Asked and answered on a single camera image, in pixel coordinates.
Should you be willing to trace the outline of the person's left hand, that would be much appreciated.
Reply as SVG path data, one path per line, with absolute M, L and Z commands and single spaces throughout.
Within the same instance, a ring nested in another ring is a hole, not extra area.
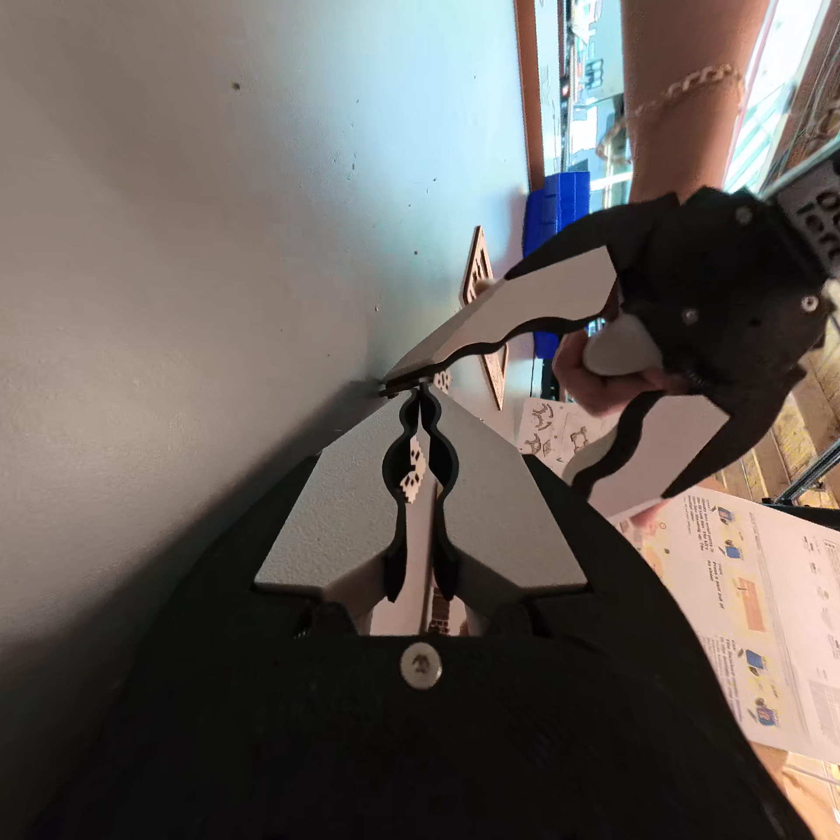
M 680 395 L 689 390 L 677 374 L 660 369 L 646 369 L 632 374 L 602 377 L 584 365 L 584 351 L 590 337 L 582 329 L 565 334 L 552 361 L 552 372 L 559 385 L 595 417 L 621 412 L 637 396 L 645 392 Z

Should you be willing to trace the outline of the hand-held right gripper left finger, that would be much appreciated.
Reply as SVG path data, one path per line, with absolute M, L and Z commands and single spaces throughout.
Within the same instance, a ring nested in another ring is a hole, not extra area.
M 362 623 L 406 572 L 406 498 L 419 393 L 404 392 L 327 446 L 259 568 L 261 592 L 346 608 Z

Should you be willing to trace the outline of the wooden tower model spire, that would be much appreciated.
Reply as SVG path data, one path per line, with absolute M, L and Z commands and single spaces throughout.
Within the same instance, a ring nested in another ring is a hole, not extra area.
M 425 634 L 451 637 L 469 636 L 465 604 L 455 597 L 448 601 L 435 583 L 430 589 Z

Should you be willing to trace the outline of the person's left forearm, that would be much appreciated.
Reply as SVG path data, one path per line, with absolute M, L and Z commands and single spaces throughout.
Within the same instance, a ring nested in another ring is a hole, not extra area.
M 630 203 L 720 188 L 770 3 L 622 1 Z

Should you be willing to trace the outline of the blue plastic container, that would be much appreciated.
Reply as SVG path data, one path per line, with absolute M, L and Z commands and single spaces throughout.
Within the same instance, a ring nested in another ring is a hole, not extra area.
M 583 170 L 546 175 L 530 193 L 522 229 L 522 255 L 529 256 L 563 228 L 590 212 L 591 174 Z

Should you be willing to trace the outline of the printed instruction poster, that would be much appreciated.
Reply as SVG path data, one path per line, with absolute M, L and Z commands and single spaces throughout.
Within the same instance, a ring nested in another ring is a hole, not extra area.
M 751 741 L 838 763 L 838 532 L 715 490 L 613 520 L 700 640 Z

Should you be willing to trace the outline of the wooden sheet with square hole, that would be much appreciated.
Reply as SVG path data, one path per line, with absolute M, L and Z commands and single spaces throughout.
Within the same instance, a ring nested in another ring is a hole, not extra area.
M 477 225 L 472 234 L 465 273 L 461 282 L 459 301 L 462 308 L 467 307 L 478 297 L 478 286 L 494 280 L 487 241 L 482 226 Z M 485 353 L 481 357 L 490 393 L 501 411 L 504 404 L 506 376 L 508 370 L 509 348 L 505 343 L 499 350 Z

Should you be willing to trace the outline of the grey desk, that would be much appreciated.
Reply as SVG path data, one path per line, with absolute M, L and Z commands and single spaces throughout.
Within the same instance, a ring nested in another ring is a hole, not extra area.
M 2 2 L 2 838 L 527 180 L 514 2 Z

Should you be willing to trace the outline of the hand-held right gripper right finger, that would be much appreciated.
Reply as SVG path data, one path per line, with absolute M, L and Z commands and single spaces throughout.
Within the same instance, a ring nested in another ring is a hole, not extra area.
M 503 606 L 582 592 L 587 579 L 526 465 L 506 439 L 422 386 L 434 503 L 434 581 L 485 620 Z

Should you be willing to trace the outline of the toothed-edge square wooden plate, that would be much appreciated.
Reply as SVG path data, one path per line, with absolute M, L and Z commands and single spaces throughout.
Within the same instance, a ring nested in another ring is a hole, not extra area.
M 427 463 L 416 435 L 411 438 L 409 450 L 409 469 L 400 481 L 400 488 L 406 503 L 413 504 L 423 483 Z

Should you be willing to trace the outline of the folded assembly leaflet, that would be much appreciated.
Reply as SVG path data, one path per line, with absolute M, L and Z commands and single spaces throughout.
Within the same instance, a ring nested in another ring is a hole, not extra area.
M 572 457 L 607 434 L 617 418 L 617 413 L 591 415 L 575 402 L 530 397 L 523 405 L 516 446 L 562 476 Z

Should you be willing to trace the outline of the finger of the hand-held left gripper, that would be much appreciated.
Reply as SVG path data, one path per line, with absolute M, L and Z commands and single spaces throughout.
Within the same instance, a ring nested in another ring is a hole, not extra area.
M 501 280 L 406 353 L 385 374 L 384 393 L 408 390 L 467 355 L 494 352 L 524 333 L 580 329 L 602 312 L 615 283 L 606 247 Z
M 604 518 L 624 520 L 662 501 L 728 420 L 703 395 L 647 392 L 573 455 L 561 478 Z

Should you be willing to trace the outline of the cardboard backing board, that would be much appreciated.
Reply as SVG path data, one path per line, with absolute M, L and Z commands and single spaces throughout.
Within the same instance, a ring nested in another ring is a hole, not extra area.
M 839 765 L 750 743 L 814 838 L 839 838 Z

